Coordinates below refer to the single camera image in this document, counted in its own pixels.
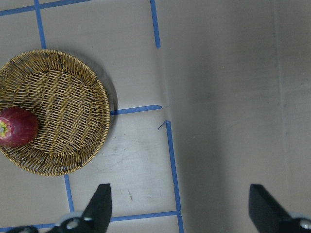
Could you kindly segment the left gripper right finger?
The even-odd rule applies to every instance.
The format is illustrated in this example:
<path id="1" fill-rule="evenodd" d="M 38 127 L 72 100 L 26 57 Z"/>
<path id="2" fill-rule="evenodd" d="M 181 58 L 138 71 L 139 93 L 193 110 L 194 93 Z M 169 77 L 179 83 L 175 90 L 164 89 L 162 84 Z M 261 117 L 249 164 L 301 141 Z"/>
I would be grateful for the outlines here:
<path id="1" fill-rule="evenodd" d="M 300 219 L 289 213 L 261 184 L 249 189 L 249 216 L 259 233 L 300 233 Z"/>

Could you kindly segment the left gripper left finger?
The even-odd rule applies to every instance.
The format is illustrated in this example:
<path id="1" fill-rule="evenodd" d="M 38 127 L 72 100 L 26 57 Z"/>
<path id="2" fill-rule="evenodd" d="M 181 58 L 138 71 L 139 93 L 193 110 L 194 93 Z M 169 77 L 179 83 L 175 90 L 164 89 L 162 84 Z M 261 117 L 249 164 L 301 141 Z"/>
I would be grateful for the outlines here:
<path id="1" fill-rule="evenodd" d="M 111 185 L 100 184 L 93 194 L 82 220 L 86 225 L 87 233 L 105 233 L 112 217 Z"/>

